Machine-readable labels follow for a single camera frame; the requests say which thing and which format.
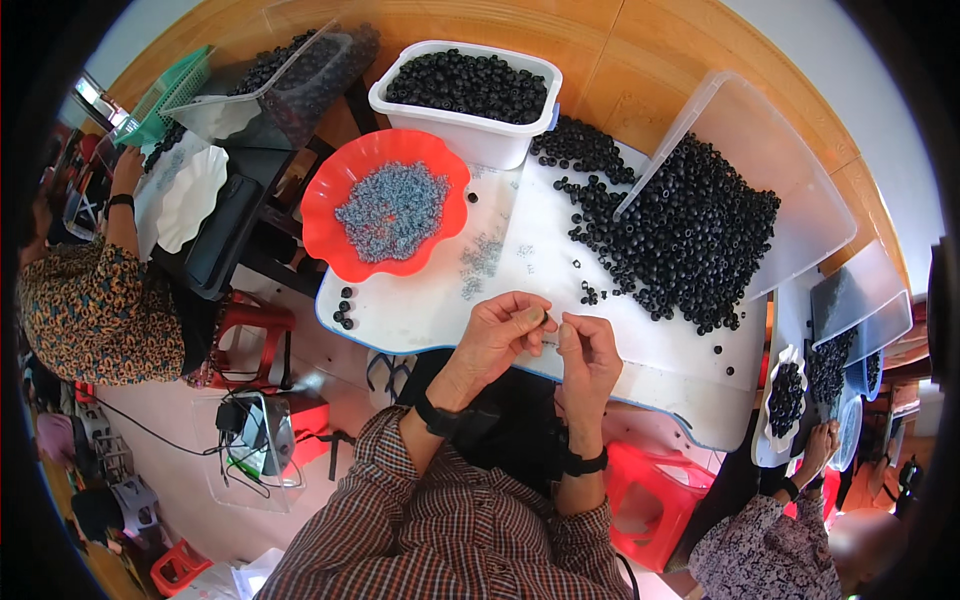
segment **plaid shirt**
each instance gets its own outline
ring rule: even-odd
[[[422,479],[391,407],[303,526],[257,598],[628,598],[608,502],[559,516],[498,468],[443,444]]]

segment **clear plastic container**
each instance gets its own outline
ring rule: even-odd
[[[380,33],[364,17],[369,0],[348,5],[307,39],[256,91],[227,96],[257,59],[237,60],[235,50],[218,46],[210,65],[210,79],[195,102],[160,114],[172,117],[204,141],[222,147],[257,146],[297,149],[309,141],[333,103],[373,63],[380,49]],[[248,47],[271,51],[288,46],[303,34],[302,19],[294,19],[303,2],[287,2],[264,9],[252,23],[266,23],[269,33],[253,34]]]
[[[732,71],[710,72],[670,126],[639,180],[633,201],[690,131],[710,142],[756,190],[782,200],[770,251],[744,290],[754,300],[843,248],[856,222],[817,157],[756,88]]]
[[[813,348],[857,328],[849,366],[895,341],[913,326],[910,294],[893,261],[875,240],[810,291]]]
[[[283,470],[293,456],[295,442],[290,424],[290,406],[283,398],[264,396],[259,392],[238,392],[235,395],[244,402],[252,414],[266,414],[266,443],[260,446],[244,445],[240,437],[228,444],[232,449],[224,449],[221,454],[197,457],[206,475],[210,495],[218,504],[252,508],[271,513],[289,513],[294,502],[306,490],[303,468],[299,466],[287,476]],[[223,403],[219,396],[198,397],[193,401],[194,431],[197,436],[197,448],[212,448],[219,445],[219,431],[216,426],[217,409]],[[247,477],[241,468],[260,471],[260,484]]]
[[[432,52],[456,48],[473,57],[498,55],[514,69],[527,69],[542,75],[546,85],[546,101],[540,118],[527,125],[514,125],[494,119],[461,114],[439,108],[414,107],[386,101],[387,84],[394,80],[406,61]],[[476,162],[493,169],[513,169],[526,158],[533,138],[550,129],[555,123],[554,105],[564,82],[564,75],[552,62],[519,52],[479,46],[456,41],[430,39],[407,46],[393,65],[370,88],[370,106],[387,115],[396,129],[420,130],[442,139],[453,153],[467,162]]]

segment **tiled floor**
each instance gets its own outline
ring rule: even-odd
[[[389,401],[382,392],[371,396],[368,391],[369,350],[322,327],[314,317],[311,299],[243,267],[237,269],[232,283],[237,289],[286,306],[295,313],[297,330],[291,353],[291,371],[297,381],[295,389],[326,399],[331,405],[330,420],[334,428],[355,436],[363,423]],[[261,335],[262,330],[238,329],[225,337],[221,347],[228,351],[234,370],[255,368]],[[280,378],[280,365],[278,356],[272,371],[274,381]],[[100,388],[98,395],[174,444],[202,450],[194,429],[194,402],[198,398],[218,398],[222,393],[194,390],[174,382]],[[107,412],[111,424],[131,447],[138,472],[156,491],[163,519],[214,561],[250,561],[272,546],[286,548],[303,523],[322,508],[335,489],[335,484],[327,480],[329,455],[326,454],[302,466],[307,487],[287,514],[218,504],[211,496],[201,466],[201,461],[209,457],[178,451],[128,420]],[[679,449],[714,472],[722,460],[722,455],[690,444],[669,416],[657,412],[610,410],[605,417],[604,431],[608,440],[621,439],[660,451]],[[338,476],[346,473],[351,464],[350,446],[341,444]],[[634,567],[644,598],[677,598],[659,576],[638,565]]]

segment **blue basket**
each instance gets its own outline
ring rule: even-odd
[[[876,376],[876,386],[872,390],[867,388],[869,381],[867,377],[867,358],[870,358],[870,356],[844,369],[844,377],[847,379],[847,384],[852,390],[865,396],[868,402],[876,400],[876,393],[879,392],[880,381],[883,379],[883,348],[878,350],[878,352],[880,354],[880,373]]]

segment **white plastic tub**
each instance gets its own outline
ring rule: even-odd
[[[857,328],[845,367],[895,341],[913,326],[910,294],[875,240],[810,291],[813,347]]]
[[[451,48],[474,57],[496,54],[515,70],[527,69],[534,75],[542,75],[547,93],[540,118],[527,125],[513,125],[472,114],[386,101],[387,84],[394,80],[402,64],[424,54],[444,52]],[[560,69],[543,59],[491,46],[431,39],[407,46],[383,77],[371,86],[369,99],[374,110],[387,115],[391,127],[433,133],[454,154],[467,162],[493,169],[514,169],[523,162],[534,136],[550,129],[554,118],[553,107],[563,82]]]
[[[856,222],[817,157],[752,85],[732,71],[710,72],[670,126],[622,212],[686,135],[710,142],[756,190],[782,200],[770,250],[744,290],[754,300],[843,248]]]

